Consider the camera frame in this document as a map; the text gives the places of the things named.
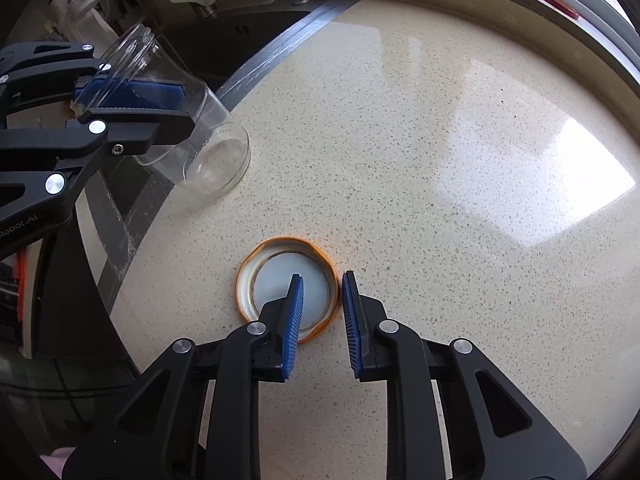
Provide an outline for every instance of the beige stone countertop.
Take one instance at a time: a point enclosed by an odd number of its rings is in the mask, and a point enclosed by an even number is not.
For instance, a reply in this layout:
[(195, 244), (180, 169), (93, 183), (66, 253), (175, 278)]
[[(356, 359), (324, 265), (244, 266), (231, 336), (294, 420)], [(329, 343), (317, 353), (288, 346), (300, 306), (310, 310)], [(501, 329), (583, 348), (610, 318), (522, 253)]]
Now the beige stone countertop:
[[(582, 86), (471, 22), (362, 0), (234, 110), (253, 158), (228, 195), (176, 189), (111, 315), (144, 369), (241, 320), (234, 279), (279, 235), (423, 338), (466, 337), (592, 471), (638, 410), (640, 150)], [(386, 393), (353, 378), (342, 314), (260, 390), (262, 477), (383, 479)]]

